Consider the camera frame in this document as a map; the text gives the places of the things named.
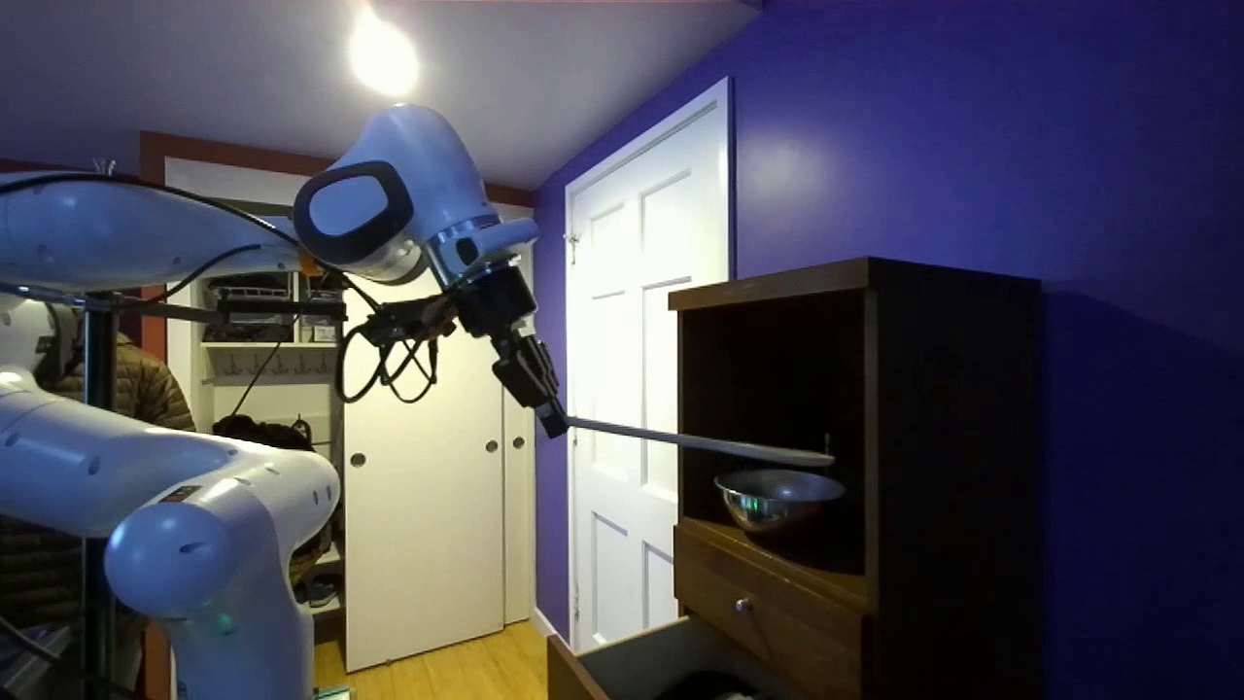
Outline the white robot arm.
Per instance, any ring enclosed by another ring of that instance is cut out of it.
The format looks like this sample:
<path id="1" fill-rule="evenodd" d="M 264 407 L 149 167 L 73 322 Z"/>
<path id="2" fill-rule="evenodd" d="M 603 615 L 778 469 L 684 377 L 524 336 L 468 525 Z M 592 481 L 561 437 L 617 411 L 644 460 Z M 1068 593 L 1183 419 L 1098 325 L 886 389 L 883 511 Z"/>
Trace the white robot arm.
<path id="1" fill-rule="evenodd" d="M 454 138 L 421 105 L 367 123 L 284 219 L 95 170 L 10 170 L 0 185 L 0 515 L 106 545 L 109 593 L 158 621 L 180 700 L 316 700 L 316 626 L 292 552 L 340 511 L 340 469 L 211 433 L 157 429 L 34 380 L 49 292 L 119 292 L 205 274 L 316 262 L 373 283 L 437 279 L 433 301 L 369 319 L 376 342 L 464 325 L 495 342 L 495 377 L 549 429 L 565 425 L 518 248 Z"/>

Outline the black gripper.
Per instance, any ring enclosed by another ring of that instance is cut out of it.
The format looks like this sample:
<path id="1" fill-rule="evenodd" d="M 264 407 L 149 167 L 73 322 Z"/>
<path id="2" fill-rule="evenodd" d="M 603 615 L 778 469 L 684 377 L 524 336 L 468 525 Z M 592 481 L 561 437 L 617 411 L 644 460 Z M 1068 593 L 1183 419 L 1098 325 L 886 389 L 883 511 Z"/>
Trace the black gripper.
<path id="1" fill-rule="evenodd" d="M 495 346 L 495 377 L 524 407 L 535 407 L 535 419 L 549 438 L 561 438 L 569 407 L 555 399 L 555 370 L 549 346 L 524 325 L 535 311 L 531 292 L 518 268 L 491 268 L 454 289 L 457 322 Z"/>

